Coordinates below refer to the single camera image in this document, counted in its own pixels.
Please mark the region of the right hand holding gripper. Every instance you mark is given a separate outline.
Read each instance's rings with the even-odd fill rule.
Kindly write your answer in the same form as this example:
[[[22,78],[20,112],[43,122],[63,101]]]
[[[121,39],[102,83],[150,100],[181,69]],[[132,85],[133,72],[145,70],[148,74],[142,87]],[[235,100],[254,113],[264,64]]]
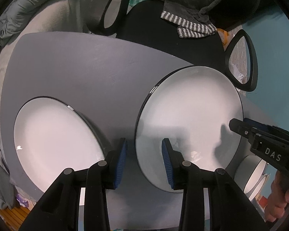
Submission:
[[[277,171],[271,184],[271,194],[267,199],[267,206],[264,210],[266,222],[274,222],[276,219],[282,218],[285,207],[289,204],[289,189],[285,193],[281,189],[282,176],[282,173]]]

